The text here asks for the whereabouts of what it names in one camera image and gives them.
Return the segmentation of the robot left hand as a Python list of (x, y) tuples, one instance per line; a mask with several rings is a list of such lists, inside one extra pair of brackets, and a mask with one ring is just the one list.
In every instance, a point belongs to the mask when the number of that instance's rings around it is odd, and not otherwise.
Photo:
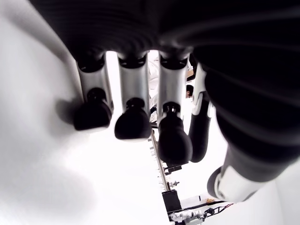
[(34, 0), (79, 61), (104, 51), (192, 52), (228, 150), (208, 192), (250, 198), (300, 156), (297, 0)]

